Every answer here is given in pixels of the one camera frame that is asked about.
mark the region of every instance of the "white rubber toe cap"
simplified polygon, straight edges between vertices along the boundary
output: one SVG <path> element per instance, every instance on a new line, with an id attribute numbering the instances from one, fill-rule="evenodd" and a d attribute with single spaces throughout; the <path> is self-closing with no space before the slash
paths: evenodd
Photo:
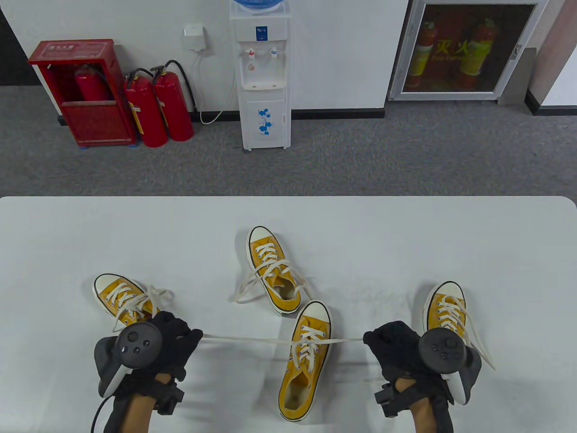
<path id="1" fill-rule="evenodd" d="M 94 280 L 94 290 L 97 294 L 101 294 L 106 287 L 110 286 L 118 278 L 122 277 L 116 274 L 102 274 Z"/>
<path id="2" fill-rule="evenodd" d="M 265 239 L 266 237 L 273 236 L 272 233 L 266 228 L 262 226 L 255 227 L 252 232 L 250 232 L 249 236 L 249 243 L 253 243 L 256 241 L 260 241 L 261 239 Z"/>
<path id="3" fill-rule="evenodd" d="M 328 315 L 327 307 L 325 307 L 321 302 L 312 301 L 305 307 L 302 311 L 303 316 L 311 317 L 313 319 L 322 320 L 323 322 L 330 323 L 331 319 Z"/>
<path id="4" fill-rule="evenodd" d="M 461 289 L 461 287 L 454 281 L 447 281 L 441 284 L 441 286 L 437 289 L 437 293 L 447 296 L 454 296 L 458 299 L 465 299 L 463 289 Z"/>

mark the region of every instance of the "red cabinet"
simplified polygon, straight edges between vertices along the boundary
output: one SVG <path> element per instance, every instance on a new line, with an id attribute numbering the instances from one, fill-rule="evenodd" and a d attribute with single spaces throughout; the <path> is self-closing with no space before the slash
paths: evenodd
<path id="1" fill-rule="evenodd" d="M 113 40 L 43 41 L 29 63 L 40 69 L 80 147 L 136 143 Z M 110 93 L 104 92 L 106 100 L 85 100 L 86 89 L 81 89 L 77 78 L 87 70 L 102 81 L 95 84 L 109 87 Z"/>

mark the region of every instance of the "shoe insole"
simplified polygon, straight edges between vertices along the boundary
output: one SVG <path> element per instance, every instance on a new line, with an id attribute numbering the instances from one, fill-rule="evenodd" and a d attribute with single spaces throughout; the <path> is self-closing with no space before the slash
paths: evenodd
<path id="1" fill-rule="evenodd" d="M 273 281 L 272 288 L 286 301 L 294 298 L 294 285 L 289 279 L 283 278 L 279 275 Z"/>
<path id="2" fill-rule="evenodd" d="M 287 409 L 297 410 L 306 402 L 308 396 L 309 380 L 301 373 L 288 384 L 284 405 Z"/>

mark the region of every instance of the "white water dispenser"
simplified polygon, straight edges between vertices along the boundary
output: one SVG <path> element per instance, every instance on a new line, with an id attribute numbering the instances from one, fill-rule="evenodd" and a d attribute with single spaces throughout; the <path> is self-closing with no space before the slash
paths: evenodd
<path id="1" fill-rule="evenodd" d="M 286 149 L 291 129 L 289 3 L 238 1 L 242 4 L 230 2 L 230 33 L 243 146 L 249 151 Z"/>

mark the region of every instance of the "power outlet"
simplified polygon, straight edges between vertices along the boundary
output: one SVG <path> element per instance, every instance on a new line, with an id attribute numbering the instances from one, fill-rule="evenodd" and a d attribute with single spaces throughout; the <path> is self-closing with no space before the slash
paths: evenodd
<path id="1" fill-rule="evenodd" d="M 182 47 L 185 50 L 199 53 L 207 49 L 207 40 L 204 36 L 204 26 L 202 24 L 186 24 L 181 39 Z"/>

